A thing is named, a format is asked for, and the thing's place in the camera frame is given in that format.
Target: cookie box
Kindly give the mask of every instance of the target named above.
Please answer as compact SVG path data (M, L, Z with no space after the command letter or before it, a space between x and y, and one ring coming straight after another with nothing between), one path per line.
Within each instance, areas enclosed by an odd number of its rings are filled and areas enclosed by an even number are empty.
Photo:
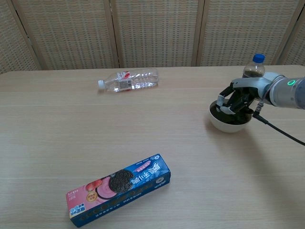
M171 172L160 154L66 194L71 221L89 223L170 182Z

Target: plastic water bottle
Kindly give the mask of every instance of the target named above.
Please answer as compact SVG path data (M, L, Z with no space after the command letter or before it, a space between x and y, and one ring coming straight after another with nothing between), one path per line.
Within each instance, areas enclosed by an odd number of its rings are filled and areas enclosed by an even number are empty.
M264 60L265 56L263 54L255 54L253 61L245 66L243 78L263 77L265 73L265 67L263 66Z
M106 80L99 80L98 85L100 90L120 92L154 87L158 85L158 81L158 70L145 68L113 73Z

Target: green indicator light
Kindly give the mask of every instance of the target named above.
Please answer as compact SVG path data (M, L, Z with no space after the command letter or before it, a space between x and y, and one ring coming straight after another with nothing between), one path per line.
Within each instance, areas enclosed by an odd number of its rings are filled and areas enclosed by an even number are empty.
M291 85L294 85L295 82L296 82L296 80L291 80L291 81L289 81L287 84L288 84L289 86L291 86Z

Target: robotic arm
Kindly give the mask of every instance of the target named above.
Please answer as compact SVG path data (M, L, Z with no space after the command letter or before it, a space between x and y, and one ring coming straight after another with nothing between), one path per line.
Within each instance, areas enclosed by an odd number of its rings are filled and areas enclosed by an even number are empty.
M218 95L216 108L227 115L239 111L251 114L249 106L254 100L277 107L305 109L305 78L288 79L266 72L263 77L235 79Z

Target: light wood tabletop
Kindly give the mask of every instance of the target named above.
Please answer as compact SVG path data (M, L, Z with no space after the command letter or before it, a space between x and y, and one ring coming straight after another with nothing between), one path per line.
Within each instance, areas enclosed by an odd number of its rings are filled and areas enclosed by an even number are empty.
M0 228L75 228L68 191L160 153L169 185L82 228L304 229L305 148L257 120L236 134L208 120L242 70L159 68L158 87L103 94L97 81L119 70L0 75ZM305 111L261 115L305 140Z

